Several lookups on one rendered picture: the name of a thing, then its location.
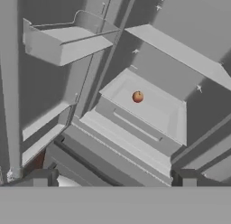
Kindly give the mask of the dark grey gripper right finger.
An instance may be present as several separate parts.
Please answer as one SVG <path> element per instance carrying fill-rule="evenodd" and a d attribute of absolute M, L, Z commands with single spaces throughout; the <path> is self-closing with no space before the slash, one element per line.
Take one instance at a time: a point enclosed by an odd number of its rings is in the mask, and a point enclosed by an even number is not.
<path fill-rule="evenodd" d="M 209 179 L 194 169 L 171 171 L 171 185 L 180 187 L 231 187 L 231 183 Z"/>

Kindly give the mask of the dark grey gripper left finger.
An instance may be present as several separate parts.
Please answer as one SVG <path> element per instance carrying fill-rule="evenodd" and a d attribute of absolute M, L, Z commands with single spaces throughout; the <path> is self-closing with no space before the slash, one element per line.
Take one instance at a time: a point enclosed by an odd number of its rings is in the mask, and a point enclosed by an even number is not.
<path fill-rule="evenodd" d="M 58 177 L 57 169 L 36 169 L 20 179 L 3 184 L 3 187 L 58 187 Z"/>

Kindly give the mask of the grey fridge door bin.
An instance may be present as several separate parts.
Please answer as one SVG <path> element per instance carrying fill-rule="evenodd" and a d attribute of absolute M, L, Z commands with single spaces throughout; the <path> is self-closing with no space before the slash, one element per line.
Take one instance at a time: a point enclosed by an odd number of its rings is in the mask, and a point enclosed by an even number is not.
<path fill-rule="evenodd" d="M 78 10 L 71 23 L 32 25 L 23 20 L 27 54 L 56 66 L 65 66 L 114 44 L 119 29 L 90 12 Z"/>
<path fill-rule="evenodd" d="M 22 166 L 26 166 L 70 124 L 75 104 L 62 101 L 23 130 Z"/>

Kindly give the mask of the grey fridge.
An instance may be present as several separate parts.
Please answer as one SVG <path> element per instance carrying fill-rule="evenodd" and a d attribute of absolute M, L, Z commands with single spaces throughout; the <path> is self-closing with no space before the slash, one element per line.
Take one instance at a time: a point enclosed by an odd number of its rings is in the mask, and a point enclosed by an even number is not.
<path fill-rule="evenodd" d="M 59 144 L 99 142 L 159 184 L 169 184 L 171 171 L 179 169 L 231 183 L 231 91 L 125 30 L 144 24 L 220 63 L 231 77 L 231 0 L 133 0 L 98 102 L 73 119 Z M 102 97 L 100 90 L 125 69 L 186 102 L 186 145 Z"/>

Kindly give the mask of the grey fridge drawer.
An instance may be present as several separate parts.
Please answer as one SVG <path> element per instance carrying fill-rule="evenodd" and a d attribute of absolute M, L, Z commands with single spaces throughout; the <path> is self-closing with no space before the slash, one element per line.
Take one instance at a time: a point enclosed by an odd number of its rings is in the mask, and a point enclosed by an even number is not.
<path fill-rule="evenodd" d="M 133 102 L 135 91 L 143 101 Z M 103 98 L 144 122 L 180 145 L 187 144 L 186 102 L 156 87 L 129 69 L 123 70 L 100 90 Z"/>

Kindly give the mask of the grey fridge door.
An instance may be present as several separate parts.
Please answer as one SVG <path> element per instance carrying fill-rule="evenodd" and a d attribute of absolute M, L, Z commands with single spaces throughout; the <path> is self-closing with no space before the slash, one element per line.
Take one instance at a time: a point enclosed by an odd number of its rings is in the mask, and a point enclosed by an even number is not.
<path fill-rule="evenodd" d="M 113 46 L 56 66 L 26 53 L 23 20 L 32 25 L 71 23 L 83 10 L 114 24 L 107 17 L 111 1 L 0 0 L 0 186 L 38 169 L 48 145 L 22 166 L 23 130 L 62 101 L 76 107 L 82 103 L 89 70 Z"/>

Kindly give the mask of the grey fridge shelf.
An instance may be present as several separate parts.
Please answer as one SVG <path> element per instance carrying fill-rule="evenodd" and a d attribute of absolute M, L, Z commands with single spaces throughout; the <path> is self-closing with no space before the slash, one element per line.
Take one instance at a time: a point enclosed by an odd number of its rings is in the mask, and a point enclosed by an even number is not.
<path fill-rule="evenodd" d="M 231 91 L 231 77 L 220 63 L 194 51 L 150 24 L 126 28 L 125 30 Z"/>

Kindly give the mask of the red orange round fruit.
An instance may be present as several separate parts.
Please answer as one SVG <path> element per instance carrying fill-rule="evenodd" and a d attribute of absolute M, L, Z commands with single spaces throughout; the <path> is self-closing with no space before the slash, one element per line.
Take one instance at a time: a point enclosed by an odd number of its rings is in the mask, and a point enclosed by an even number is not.
<path fill-rule="evenodd" d="M 140 103 L 143 101 L 143 93 L 141 91 L 135 91 L 132 96 L 133 102 Z"/>

